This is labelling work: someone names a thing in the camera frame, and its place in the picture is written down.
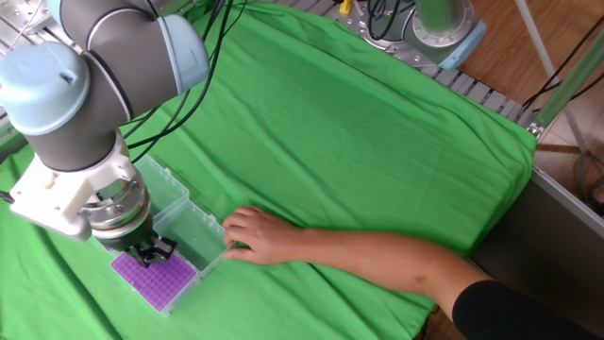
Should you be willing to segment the person's bare hand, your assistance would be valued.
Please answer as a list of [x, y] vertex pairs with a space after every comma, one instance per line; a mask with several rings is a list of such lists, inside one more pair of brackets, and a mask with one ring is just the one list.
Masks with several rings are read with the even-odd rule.
[[283, 264], [297, 261], [296, 243], [304, 235], [302, 229], [254, 206], [240, 207], [223, 222], [225, 244], [234, 247], [225, 260], [253, 264]]

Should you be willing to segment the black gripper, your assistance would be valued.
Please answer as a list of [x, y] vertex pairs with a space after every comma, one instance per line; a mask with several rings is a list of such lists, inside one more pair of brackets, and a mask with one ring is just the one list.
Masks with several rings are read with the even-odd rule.
[[167, 262], [177, 246], [176, 241], [157, 237], [153, 218], [147, 215], [144, 219], [137, 217], [118, 229], [103, 230], [101, 243], [117, 251], [126, 251], [137, 264], [148, 268], [152, 263]]

